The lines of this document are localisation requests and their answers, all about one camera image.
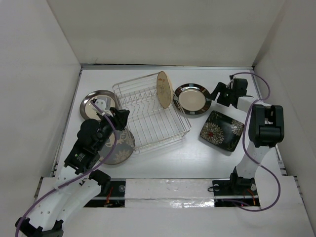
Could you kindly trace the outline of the cream plate black striped rim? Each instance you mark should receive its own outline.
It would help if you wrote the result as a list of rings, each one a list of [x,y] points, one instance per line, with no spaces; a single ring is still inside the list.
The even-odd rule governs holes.
[[[173,102],[180,112],[195,116],[205,113],[211,107],[212,100],[205,87],[186,83],[174,91]]]

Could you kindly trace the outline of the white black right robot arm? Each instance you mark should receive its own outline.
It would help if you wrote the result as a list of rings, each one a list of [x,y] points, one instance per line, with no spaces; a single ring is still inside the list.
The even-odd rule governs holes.
[[[233,169],[228,180],[214,180],[213,192],[216,196],[241,196],[248,190],[255,191],[255,173],[266,153],[284,139],[284,114],[281,105],[264,103],[247,95],[246,79],[230,76],[228,84],[218,83],[211,93],[211,99],[247,113],[243,139],[248,138],[248,146],[243,146],[245,154]]]

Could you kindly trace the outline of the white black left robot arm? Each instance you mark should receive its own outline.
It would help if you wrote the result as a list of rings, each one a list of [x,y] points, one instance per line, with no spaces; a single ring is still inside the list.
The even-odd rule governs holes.
[[[128,110],[110,108],[106,114],[98,110],[100,121],[85,120],[77,133],[77,141],[64,161],[51,191],[20,217],[15,235],[27,237],[61,237],[64,226],[95,196],[110,191],[111,178],[99,170],[100,151],[111,135],[125,129]]]

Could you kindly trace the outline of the black square floral plate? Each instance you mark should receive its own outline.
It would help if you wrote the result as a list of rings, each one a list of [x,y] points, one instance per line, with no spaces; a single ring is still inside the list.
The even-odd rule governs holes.
[[[244,124],[218,111],[212,111],[199,136],[228,152],[234,152],[244,131]]]

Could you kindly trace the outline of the beige plate leaf pattern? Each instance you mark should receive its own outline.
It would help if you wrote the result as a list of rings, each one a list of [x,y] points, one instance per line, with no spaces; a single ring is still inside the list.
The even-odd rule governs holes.
[[[164,71],[158,73],[156,91],[161,106],[164,109],[168,108],[173,98],[173,88],[171,80]]]

